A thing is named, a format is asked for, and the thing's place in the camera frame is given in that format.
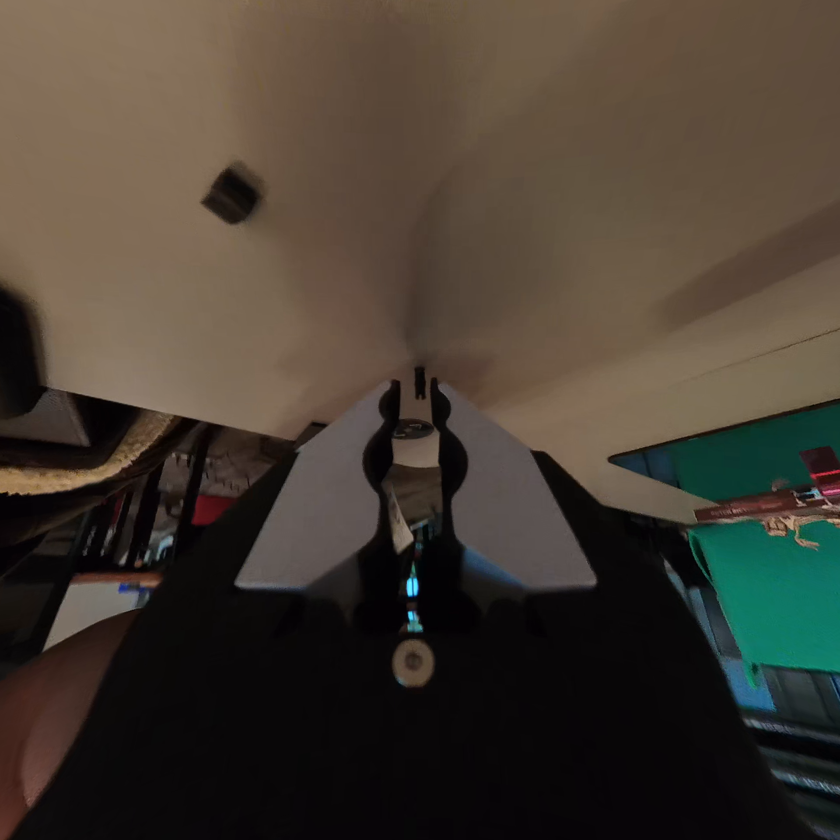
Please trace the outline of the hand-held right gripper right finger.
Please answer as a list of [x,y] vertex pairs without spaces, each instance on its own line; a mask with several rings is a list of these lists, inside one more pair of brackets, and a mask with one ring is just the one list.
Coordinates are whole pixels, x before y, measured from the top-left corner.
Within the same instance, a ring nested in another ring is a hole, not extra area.
[[447,384],[429,386],[442,538],[464,589],[593,589],[595,571],[529,447]]

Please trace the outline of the dark red flat box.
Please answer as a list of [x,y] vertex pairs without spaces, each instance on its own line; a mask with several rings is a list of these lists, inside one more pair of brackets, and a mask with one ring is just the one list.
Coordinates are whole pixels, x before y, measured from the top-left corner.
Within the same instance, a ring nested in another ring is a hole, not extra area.
[[817,487],[775,490],[722,501],[694,511],[698,524],[772,518],[838,518],[838,488],[825,494]]

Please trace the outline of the small tan figurine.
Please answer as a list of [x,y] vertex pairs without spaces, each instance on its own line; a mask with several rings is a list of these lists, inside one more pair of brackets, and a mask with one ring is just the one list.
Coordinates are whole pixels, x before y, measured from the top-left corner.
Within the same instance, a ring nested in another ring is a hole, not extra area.
[[839,529],[838,512],[791,513],[783,516],[769,517],[763,520],[763,528],[772,537],[785,539],[792,535],[797,545],[807,550],[816,551],[820,549],[820,543],[807,539],[803,535],[803,530],[806,526],[818,522],[827,522],[835,529]]

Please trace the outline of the green sheet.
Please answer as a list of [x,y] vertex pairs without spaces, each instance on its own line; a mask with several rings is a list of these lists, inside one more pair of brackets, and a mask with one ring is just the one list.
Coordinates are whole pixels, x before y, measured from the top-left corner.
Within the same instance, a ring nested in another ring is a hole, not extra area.
[[[838,402],[613,455],[609,461],[707,502],[811,485],[801,452],[837,455]],[[714,589],[743,662],[838,674],[838,526],[812,521],[800,536],[757,521],[697,526],[689,546]]]

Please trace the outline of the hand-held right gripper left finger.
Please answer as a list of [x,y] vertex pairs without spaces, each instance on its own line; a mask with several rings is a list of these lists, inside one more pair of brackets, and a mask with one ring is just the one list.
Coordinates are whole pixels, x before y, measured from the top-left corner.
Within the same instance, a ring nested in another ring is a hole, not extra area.
[[297,449],[237,588],[362,589],[365,561],[396,558],[382,482],[400,407],[385,381]]

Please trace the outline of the person's left forearm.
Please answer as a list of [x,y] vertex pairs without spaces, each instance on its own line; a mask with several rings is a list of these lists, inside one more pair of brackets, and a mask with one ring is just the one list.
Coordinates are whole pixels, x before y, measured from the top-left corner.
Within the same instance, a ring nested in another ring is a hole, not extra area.
[[2,839],[13,835],[60,767],[139,614],[133,610],[101,620],[2,680]]

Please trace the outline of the grey desk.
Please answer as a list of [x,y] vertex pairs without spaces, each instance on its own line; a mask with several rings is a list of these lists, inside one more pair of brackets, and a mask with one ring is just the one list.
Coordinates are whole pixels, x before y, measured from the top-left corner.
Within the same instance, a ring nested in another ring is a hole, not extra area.
[[609,458],[838,399],[838,2],[1,18],[2,285],[56,389],[286,437],[425,365],[684,522]]

